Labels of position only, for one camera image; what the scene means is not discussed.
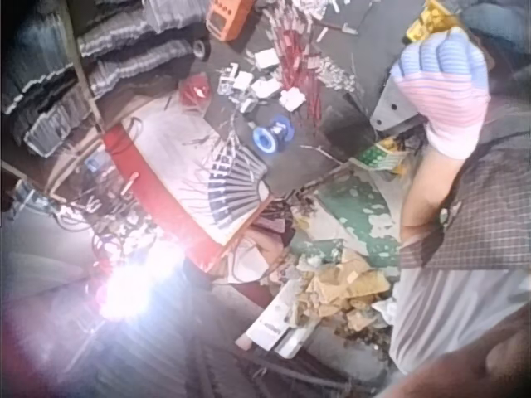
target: hand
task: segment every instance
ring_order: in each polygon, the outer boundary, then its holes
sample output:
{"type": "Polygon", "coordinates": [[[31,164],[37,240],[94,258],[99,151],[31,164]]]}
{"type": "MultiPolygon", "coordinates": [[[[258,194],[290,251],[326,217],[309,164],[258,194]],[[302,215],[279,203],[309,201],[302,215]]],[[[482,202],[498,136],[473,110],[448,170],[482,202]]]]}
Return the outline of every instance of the hand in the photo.
{"type": "Polygon", "coordinates": [[[459,27],[408,46],[391,69],[404,95],[428,118],[432,147],[466,159],[480,139],[489,104],[487,65],[459,27]]]}

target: bright welding light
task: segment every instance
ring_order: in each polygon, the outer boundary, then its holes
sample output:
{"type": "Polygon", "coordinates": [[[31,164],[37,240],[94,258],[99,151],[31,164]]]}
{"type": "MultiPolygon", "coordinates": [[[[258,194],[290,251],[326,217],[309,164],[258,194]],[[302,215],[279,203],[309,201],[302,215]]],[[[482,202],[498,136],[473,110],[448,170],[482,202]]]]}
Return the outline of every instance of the bright welding light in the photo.
{"type": "Polygon", "coordinates": [[[134,318],[149,305],[153,280],[144,267],[125,266],[113,269],[106,285],[100,313],[108,319],[134,318]]]}
{"type": "Polygon", "coordinates": [[[145,267],[156,281],[162,281],[169,278],[183,260],[184,253],[177,245],[166,240],[157,240],[149,249],[145,267]]]}

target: wire bundle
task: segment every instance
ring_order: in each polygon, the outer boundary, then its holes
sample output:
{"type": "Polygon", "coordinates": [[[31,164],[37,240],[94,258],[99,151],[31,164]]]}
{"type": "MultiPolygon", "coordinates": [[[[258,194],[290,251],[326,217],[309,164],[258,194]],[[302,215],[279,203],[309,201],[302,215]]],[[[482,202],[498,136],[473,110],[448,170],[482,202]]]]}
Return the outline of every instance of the wire bundle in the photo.
{"type": "Polygon", "coordinates": [[[268,37],[280,58],[280,81],[286,90],[297,87],[306,96],[308,118],[316,126],[322,117],[320,83],[316,73],[320,54],[311,50],[312,18],[287,5],[285,0],[280,0],[272,12],[265,10],[264,14],[271,24],[268,37]]]}

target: gray table surface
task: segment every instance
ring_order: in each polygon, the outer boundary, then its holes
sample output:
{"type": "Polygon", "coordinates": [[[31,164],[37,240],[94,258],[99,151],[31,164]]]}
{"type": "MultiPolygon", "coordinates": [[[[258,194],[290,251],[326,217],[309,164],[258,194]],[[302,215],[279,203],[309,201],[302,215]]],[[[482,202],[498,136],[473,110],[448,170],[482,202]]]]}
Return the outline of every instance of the gray table surface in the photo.
{"type": "MultiPolygon", "coordinates": [[[[338,0],[338,3],[342,12],[336,14],[329,7],[324,20],[339,25],[347,22],[355,27],[363,17],[369,1],[355,0],[348,6],[342,0],[338,0]]],[[[348,72],[351,71],[354,59],[355,74],[361,90],[353,97],[353,103],[343,97],[344,92],[323,87],[321,125],[315,128],[308,123],[307,111],[303,106],[299,118],[291,115],[295,123],[295,138],[282,152],[271,155],[260,153],[252,142],[252,130],[247,123],[252,120],[257,125],[269,126],[275,115],[290,115],[278,104],[278,99],[272,99],[268,105],[260,105],[251,115],[237,115],[236,133],[267,165],[265,182],[275,196],[280,197],[298,189],[338,166],[321,153],[301,148],[300,145],[320,146],[340,161],[346,161],[348,157],[361,153],[381,138],[370,126],[368,117],[378,102],[392,63],[404,47],[402,38],[406,29],[420,14],[422,5],[423,0],[382,0],[373,4],[358,37],[329,30],[318,48],[323,55],[332,58],[348,72]]],[[[207,63],[196,63],[192,70],[205,70],[212,90],[215,91],[220,69],[231,62],[237,62],[241,70],[249,71],[252,66],[244,59],[246,50],[257,52],[272,47],[265,34],[266,27],[264,18],[251,14],[244,32],[236,41],[220,43],[212,39],[210,59],[207,63]]],[[[205,115],[205,120],[224,138],[231,129],[227,120],[234,108],[235,105],[226,97],[214,94],[205,115]]]]}

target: orange multimeter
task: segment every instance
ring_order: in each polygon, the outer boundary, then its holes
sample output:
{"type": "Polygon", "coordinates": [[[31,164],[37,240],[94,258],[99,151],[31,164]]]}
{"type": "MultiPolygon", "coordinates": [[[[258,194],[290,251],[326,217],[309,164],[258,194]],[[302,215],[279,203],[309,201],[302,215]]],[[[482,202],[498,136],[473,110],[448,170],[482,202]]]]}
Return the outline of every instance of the orange multimeter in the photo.
{"type": "Polygon", "coordinates": [[[207,14],[207,28],[219,41],[238,37],[252,9],[254,0],[212,0],[207,14]]]}

